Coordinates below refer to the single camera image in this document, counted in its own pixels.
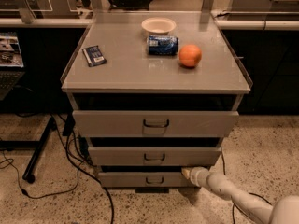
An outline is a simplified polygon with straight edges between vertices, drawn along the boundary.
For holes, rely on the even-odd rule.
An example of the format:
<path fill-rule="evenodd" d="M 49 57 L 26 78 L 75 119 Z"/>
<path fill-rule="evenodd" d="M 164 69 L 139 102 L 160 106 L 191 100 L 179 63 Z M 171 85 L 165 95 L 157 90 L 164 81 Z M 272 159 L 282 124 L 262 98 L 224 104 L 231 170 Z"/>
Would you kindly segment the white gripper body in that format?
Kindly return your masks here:
<path fill-rule="evenodd" d="M 207 187 L 207 178 L 210 172 L 204 167 L 194 167 L 190 172 L 190 180 L 197 187 Z"/>

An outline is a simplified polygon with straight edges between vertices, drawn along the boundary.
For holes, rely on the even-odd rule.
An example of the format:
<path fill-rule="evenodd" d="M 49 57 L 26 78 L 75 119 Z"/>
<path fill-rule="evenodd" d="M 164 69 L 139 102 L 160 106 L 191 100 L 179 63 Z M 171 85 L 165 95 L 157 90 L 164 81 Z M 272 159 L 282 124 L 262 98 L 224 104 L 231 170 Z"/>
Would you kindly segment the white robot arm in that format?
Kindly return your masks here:
<path fill-rule="evenodd" d="M 271 205 L 239 189 L 224 174 L 204 167 L 183 167 L 181 172 L 195 186 L 232 201 L 256 224 L 299 224 L 299 197 L 296 195 L 286 196 Z"/>

